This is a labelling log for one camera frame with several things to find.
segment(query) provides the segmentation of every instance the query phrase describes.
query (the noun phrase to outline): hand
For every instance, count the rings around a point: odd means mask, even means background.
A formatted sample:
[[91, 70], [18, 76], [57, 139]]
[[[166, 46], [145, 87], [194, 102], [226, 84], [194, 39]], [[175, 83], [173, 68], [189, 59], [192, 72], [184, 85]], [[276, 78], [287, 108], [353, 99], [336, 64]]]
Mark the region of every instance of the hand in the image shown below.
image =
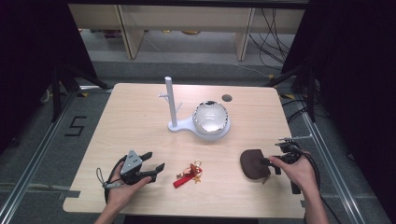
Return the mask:
[[[117, 166], [113, 177], [111, 178], [111, 182], [117, 179], [120, 179], [120, 170], [124, 162], [121, 162], [119, 166]], [[121, 210], [126, 205], [128, 205], [129, 201], [131, 201], [134, 194], [144, 186], [146, 186], [149, 181], [151, 181], [151, 177], [147, 176], [141, 179], [134, 185], [126, 185], [121, 179], [116, 182], [120, 182], [121, 185], [119, 187], [113, 188], [109, 190], [107, 206], [111, 206], [117, 210]]]
[[302, 156], [293, 164], [287, 164], [276, 157], [269, 157], [268, 159], [273, 165], [282, 169], [291, 182], [296, 184], [303, 193], [306, 223], [329, 223], [329, 219], [327, 218], [326, 211], [320, 199], [315, 172], [308, 159]]
[[273, 165], [281, 168], [291, 182], [296, 184], [303, 192], [318, 188], [314, 169], [305, 156], [302, 156], [293, 164], [287, 164], [276, 157], [269, 157], [268, 159]]
[[111, 181], [117, 180], [116, 182], [121, 183], [121, 185], [119, 187], [109, 190], [107, 205], [99, 218], [96, 219], [95, 224], [112, 223], [114, 218], [122, 210], [122, 208], [124, 208], [129, 203], [129, 201], [131, 201], [134, 194], [151, 181], [151, 176], [147, 176], [141, 179], [139, 182], [135, 183], [134, 185], [126, 185], [120, 179], [120, 171], [122, 165], [123, 162], [121, 162], [117, 166], [116, 170], [114, 171], [113, 177], [111, 177]]

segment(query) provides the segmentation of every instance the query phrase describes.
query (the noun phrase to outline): wooden table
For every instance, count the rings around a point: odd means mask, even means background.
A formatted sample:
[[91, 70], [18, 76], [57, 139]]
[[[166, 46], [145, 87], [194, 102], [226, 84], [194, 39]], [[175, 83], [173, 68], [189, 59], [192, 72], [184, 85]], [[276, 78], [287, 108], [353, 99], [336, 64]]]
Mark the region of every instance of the wooden table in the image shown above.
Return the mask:
[[[265, 157], [281, 155], [279, 137], [290, 136], [276, 90], [272, 88], [174, 85], [177, 119], [186, 119], [199, 103], [223, 104], [232, 121], [231, 130], [218, 141], [206, 142], [189, 132], [171, 133], [169, 106], [160, 93], [165, 84], [118, 84], [78, 169], [70, 190], [78, 198], [66, 198], [66, 212], [101, 213], [104, 189], [96, 177], [100, 167], [105, 179], [129, 150], [138, 155], [152, 151], [141, 171], [165, 162], [157, 181], [139, 190], [123, 214], [179, 217], [303, 217], [303, 195], [291, 193], [285, 174], [262, 184], [242, 172], [240, 155], [246, 149], [262, 149]], [[231, 102], [221, 97], [229, 94]], [[175, 189], [176, 175], [195, 160], [202, 161], [201, 182], [189, 181]]]

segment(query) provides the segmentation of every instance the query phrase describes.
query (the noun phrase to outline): human hand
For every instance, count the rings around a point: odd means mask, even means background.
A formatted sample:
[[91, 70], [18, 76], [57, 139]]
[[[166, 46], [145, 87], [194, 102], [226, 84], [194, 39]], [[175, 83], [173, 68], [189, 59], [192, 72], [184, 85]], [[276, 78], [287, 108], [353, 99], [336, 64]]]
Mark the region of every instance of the human hand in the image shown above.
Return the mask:
[[287, 164], [276, 157], [268, 159], [273, 165], [282, 169], [290, 181], [296, 184], [302, 192], [318, 189], [314, 169], [305, 156], [293, 164]]
[[120, 179], [120, 170], [123, 164], [124, 162], [121, 162], [117, 166], [114, 175], [111, 178], [111, 182], [117, 180], [116, 182], [121, 183], [121, 185], [119, 187], [110, 189], [107, 199], [107, 206], [111, 206], [113, 209], [116, 209], [117, 211], [120, 211], [122, 208], [124, 208], [129, 203], [129, 201], [131, 201], [134, 194], [139, 189], [146, 186], [149, 183], [149, 181], [151, 181], [151, 176], [147, 176], [133, 185], [126, 185]]

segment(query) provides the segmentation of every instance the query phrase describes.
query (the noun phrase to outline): floor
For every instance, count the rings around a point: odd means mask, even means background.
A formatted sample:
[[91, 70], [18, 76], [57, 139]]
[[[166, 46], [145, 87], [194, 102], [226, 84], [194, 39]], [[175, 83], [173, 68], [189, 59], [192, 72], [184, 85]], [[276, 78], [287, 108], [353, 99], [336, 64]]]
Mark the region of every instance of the floor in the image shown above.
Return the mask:
[[[169, 63], [186, 64], [191, 67], [226, 64], [251, 71], [269, 81], [271, 74], [268, 73], [267, 68], [278, 71], [284, 60], [281, 52], [277, 49], [279, 42], [276, 42], [272, 36], [269, 36], [267, 40], [269, 45], [274, 48], [266, 46], [266, 49], [275, 55], [276, 59], [258, 50], [253, 39], [261, 46], [262, 38], [265, 38], [266, 35], [252, 35], [248, 41], [245, 60], [238, 62], [233, 45], [233, 34], [201, 32], [197, 35], [186, 35], [180, 31], [147, 31], [136, 58], [130, 60], [122, 39], [104, 38], [102, 32], [90, 30], [82, 30], [80, 33], [94, 63]], [[287, 47], [292, 44], [293, 38], [293, 35], [279, 36], [282, 44], [286, 46], [282, 47], [283, 50], [288, 50]], [[291, 93], [289, 83], [279, 86], [279, 92], [285, 95], [282, 102], [288, 101], [287, 95]], [[92, 94], [91, 99], [94, 105], [82, 102], [80, 98], [77, 98], [70, 104], [70, 107], [75, 112], [84, 111], [81, 113], [87, 113], [87, 110], [89, 111], [92, 107], [100, 110], [106, 105], [108, 95], [109, 93]], [[303, 96], [296, 95], [294, 97], [299, 99]], [[301, 106], [304, 105], [285, 105], [285, 115], [292, 118], [293, 112]], [[309, 134], [315, 136], [313, 139], [302, 140], [302, 144], [318, 149], [315, 153], [319, 158], [318, 165], [323, 173], [323, 197], [342, 220], [342, 223], [390, 223], [359, 168], [353, 160], [346, 157], [347, 148], [344, 146], [342, 138], [338, 136], [331, 120], [327, 118], [325, 109], [317, 106], [316, 110], [318, 116], [316, 123], [311, 122], [306, 114], [302, 114], [290, 123], [290, 130], [299, 136]], [[49, 150], [44, 153], [43, 159], [36, 165], [37, 175], [33, 174], [31, 179], [21, 180], [20, 177], [29, 172], [25, 170], [26, 164], [37, 156], [36, 146], [42, 145], [46, 131], [56, 129], [49, 124], [50, 101], [37, 109], [24, 133], [21, 134], [28, 136], [29, 141], [21, 141], [19, 146], [10, 147], [0, 156], [2, 164], [0, 167], [2, 179], [0, 202], [5, 203], [9, 200], [8, 195], [12, 190], [15, 190], [16, 183], [26, 181], [28, 185], [27, 193], [20, 201], [16, 202], [18, 209], [11, 211], [12, 218], [8, 220], [9, 223], [42, 223], [48, 222], [48, 220], [53, 223], [92, 223], [95, 220], [97, 214], [65, 214], [62, 204], [68, 186], [73, 180], [73, 173], [78, 168], [77, 165], [71, 165], [71, 161], [79, 164], [78, 160], [81, 160], [84, 155], [84, 148], [89, 143], [100, 115], [101, 113], [92, 111], [92, 120], [85, 123], [85, 132], [88, 133], [79, 137], [75, 143], [70, 143], [68, 140], [67, 144], [70, 144], [68, 148], [64, 148], [65, 142], [57, 140], [58, 135], [69, 132], [68, 129], [62, 128], [66, 124], [62, 124], [59, 133], [56, 136], [48, 137], [48, 140], [51, 144], [50, 147], [63, 150]], [[50, 178], [55, 175], [58, 176], [55, 180]], [[329, 217], [331, 223], [336, 223], [330, 213]], [[122, 223], [122, 221], [123, 216], [120, 216], [116, 223]], [[302, 223], [301, 219], [260, 219], [259, 221], [260, 223]]]

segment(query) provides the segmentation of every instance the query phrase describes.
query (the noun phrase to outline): gray floor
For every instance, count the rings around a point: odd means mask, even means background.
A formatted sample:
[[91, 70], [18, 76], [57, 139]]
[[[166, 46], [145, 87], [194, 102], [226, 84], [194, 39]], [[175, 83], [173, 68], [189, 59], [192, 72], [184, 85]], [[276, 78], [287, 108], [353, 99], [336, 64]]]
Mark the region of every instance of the gray floor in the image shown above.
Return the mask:
[[[148, 31], [134, 60], [127, 58], [123, 42], [119, 38], [105, 39], [102, 33], [91, 33], [89, 30], [83, 30], [81, 35], [99, 78], [108, 84], [162, 83], [163, 77], [171, 76], [179, 83], [261, 86], [269, 81], [270, 75], [279, 76], [278, 69], [281, 66], [281, 63], [270, 57], [260, 55], [252, 41], [248, 43], [246, 59], [238, 62], [233, 34], [185, 35], [177, 31]], [[259, 43], [262, 42], [258, 35], [253, 36]], [[285, 45], [291, 45], [293, 35], [279, 37]], [[269, 47], [268, 49], [280, 57], [277, 50]], [[80, 83], [91, 85], [84, 80]], [[290, 94], [291, 83], [292, 78], [279, 84], [276, 87], [279, 94]], [[34, 173], [29, 189], [18, 208], [13, 211], [10, 223], [93, 223], [97, 218], [97, 214], [66, 213], [62, 206], [109, 94], [89, 93], [86, 97], [73, 99]], [[285, 97], [281, 101], [286, 103], [290, 99]], [[292, 115], [300, 109], [299, 106], [302, 105], [285, 105], [285, 116]], [[323, 105], [316, 105], [315, 112], [317, 122], [314, 125], [319, 130], [323, 142], [305, 139], [298, 143], [309, 150], [316, 159], [321, 173], [321, 194], [326, 202], [342, 223], [390, 223], [359, 167], [346, 157], [347, 148]], [[84, 126], [83, 132], [78, 137], [67, 137], [68, 133], [76, 132], [75, 129], [69, 128], [75, 116], [86, 117], [76, 123]], [[13, 186], [23, 175], [25, 167], [51, 125], [50, 120], [51, 101], [48, 101], [36, 110], [23, 133], [19, 134], [20, 145], [9, 147], [0, 156], [1, 203], [6, 201]], [[290, 122], [290, 130], [295, 136], [308, 135], [312, 133], [310, 125], [312, 123], [306, 115], [301, 115]], [[330, 156], [321, 152], [320, 148], [323, 146], [325, 151], [330, 152]], [[335, 164], [335, 171], [338, 172], [342, 183], [337, 182], [340, 179], [334, 179], [332, 176], [334, 168], [329, 168], [328, 160]], [[340, 192], [340, 186], [346, 192]], [[351, 202], [345, 202], [344, 193], [352, 196]], [[362, 219], [354, 219], [353, 216], [357, 214], [350, 214], [348, 203], [356, 204], [358, 216]], [[331, 223], [336, 223], [331, 213], [328, 214]], [[116, 223], [122, 221], [123, 216], [118, 216]], [[303, 223], [303, 220], [268, 218], [260, 219], [260, 223]]]

